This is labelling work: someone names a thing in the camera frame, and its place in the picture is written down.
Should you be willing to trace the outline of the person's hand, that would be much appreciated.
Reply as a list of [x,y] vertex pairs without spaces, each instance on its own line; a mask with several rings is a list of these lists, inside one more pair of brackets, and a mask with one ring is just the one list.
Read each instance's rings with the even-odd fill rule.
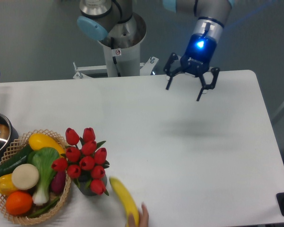
[[132,213],[127,218],[126,227],[148,227],[149,225],[149,213],[145,203],[141,204],[141,211],[139,211],[139,224],[135,223],[135,219]]

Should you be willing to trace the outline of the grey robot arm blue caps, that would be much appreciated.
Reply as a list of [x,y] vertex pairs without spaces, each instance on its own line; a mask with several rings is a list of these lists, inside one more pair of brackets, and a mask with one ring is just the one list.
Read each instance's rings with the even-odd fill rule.
[[[219,68],[210,61],[234,5],[232,0],[164,0],[173,12],[193,13],[197,18],[193,34],[182,56],[172,53],[164,67],[169,81],[179,73],[200,79],[201,90],[215,88]],[[109,77],[140,76],[140,45],[146,36],[143,18],[133,12],[130,0],[82,0],[79,29],[98,41],[104,51]]]

